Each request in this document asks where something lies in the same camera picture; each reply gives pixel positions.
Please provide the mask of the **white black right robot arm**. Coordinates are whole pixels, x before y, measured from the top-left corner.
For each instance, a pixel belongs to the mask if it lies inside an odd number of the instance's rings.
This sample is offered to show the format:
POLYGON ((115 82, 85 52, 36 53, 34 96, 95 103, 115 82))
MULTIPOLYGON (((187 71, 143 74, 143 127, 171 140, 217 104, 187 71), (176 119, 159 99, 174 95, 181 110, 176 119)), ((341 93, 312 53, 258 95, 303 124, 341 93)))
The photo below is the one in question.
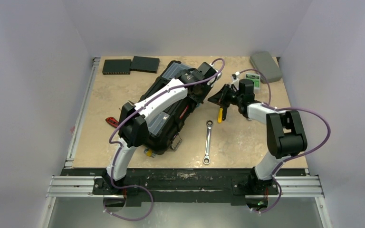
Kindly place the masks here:
POLYGON ((254 82, 250 79, 239 80, 238 86, 225 84, 208 101, 223 109, 223 117, 226 109, 235 105, 242 116, 266 126, 268 151, 261 162, 251 169, 244 185, 253 193, 260 193, 270 186, 283 162, 307 148, 307 138, 299 112, 278 111, 257 101, 254 82))

